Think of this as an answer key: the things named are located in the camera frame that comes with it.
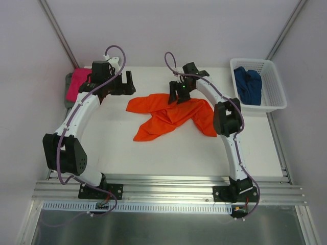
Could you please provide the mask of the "orange t shirt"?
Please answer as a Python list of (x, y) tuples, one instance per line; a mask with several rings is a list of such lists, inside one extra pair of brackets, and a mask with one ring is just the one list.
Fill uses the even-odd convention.
[(140, 125), (133, 140), (152, 141), (168, 134), (188, 120), (207, 137), (216, 137), (213, 126), (214, 111), (204, 99), (190, 99), (184, 103), (168, 103), (169, 95), (156, 93), (131, 99), (126, 111), (138, 114), (150, 114), (151, 118)]

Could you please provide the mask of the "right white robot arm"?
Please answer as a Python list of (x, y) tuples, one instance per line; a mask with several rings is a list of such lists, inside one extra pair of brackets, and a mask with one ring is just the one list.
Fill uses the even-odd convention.
[(183, 73), (176, 67), (169, 67), (176, 81), (169, 83), (168, 102), (179, 104), (188, 102), (190, 92), (198, 90), (214, 107), (213, 127), (223, 140), (229, 163), (229, 185), (218, 191), (218, 197), (224, 202), (235, 203), (253, 190), (253, 178), (246, 170), (241, 153), (240, 133), (244, 129), (244, 118), (240, 101), (223, 95), (212, 83), (207, 71), (199, 71), (191, 62), (182, 67)]

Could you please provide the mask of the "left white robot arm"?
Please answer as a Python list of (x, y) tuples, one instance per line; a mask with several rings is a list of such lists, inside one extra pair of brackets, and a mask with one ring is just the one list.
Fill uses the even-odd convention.
[(107, 194), (106, 177), (88, 166), (88, 156), (80, 139), (104, 98), (108, 95), (133, 95), (136, 92), (130, 71), (126, 72), (126, 82), (123, 82), (123, 68), (117, 57), (93, 62), (91, 72), (80, 85), (67, 118), (55, 133), (45, 134), (42, 140), (47, 166), (57, 172), (61, 184), (68, 183), (62, 178), (62, 174), (68, 174), (68, 179), (76, 179), (89, 186), (95, 198)]

